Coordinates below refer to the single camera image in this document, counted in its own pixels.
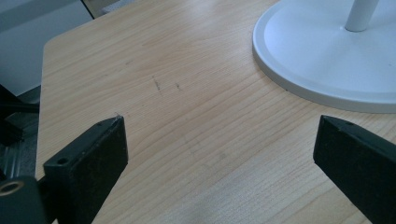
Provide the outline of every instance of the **black chair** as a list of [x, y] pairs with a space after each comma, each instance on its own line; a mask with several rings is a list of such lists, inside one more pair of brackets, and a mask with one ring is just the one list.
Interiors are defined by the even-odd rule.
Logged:
[[26, 104], [0, 85], [0, 143], [10, 146], [21, 141], [22, 130], [5, 119], [13, 113], [39, 113], [39, 104]]

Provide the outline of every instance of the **round base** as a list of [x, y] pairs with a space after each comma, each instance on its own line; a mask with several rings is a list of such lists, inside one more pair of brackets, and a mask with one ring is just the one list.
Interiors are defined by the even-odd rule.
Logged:
[[344, 26], [353, 1], [281, 1], [253, 32], [264, 73], [287, 91], [340, 109], [396, 113], [396, 1], [381, 0], [359, 33]]

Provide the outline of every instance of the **white pole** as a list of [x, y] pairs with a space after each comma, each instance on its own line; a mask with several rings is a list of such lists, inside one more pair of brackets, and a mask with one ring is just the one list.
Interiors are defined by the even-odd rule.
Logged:
[[379, 0], [355, 0], [346, 22], [346, 29], [360, 32], [367, 28]]

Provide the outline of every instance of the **wooden desk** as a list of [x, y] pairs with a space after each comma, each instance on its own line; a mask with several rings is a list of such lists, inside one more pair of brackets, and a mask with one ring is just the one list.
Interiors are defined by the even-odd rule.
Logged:
[[37, 177], [123, 115], [129, 165], [95, 223], [369, 223], [312, 159], [319, 116], [396, 142], [396, 115], [301, 99], [252, 56], [275, 1], [142, 0], [45, 47]]

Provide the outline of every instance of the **wood grain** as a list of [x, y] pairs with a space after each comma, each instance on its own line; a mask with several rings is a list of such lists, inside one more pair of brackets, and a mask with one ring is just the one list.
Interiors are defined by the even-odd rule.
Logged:
[[312, 159], [322, 114], [396, 142], [396, 115], [295, 96], [255, 64], [276, 1], [144, 0], [45, 47], [37, 177], [123, 115], [130, 160], [94, 223], [370, 223]]

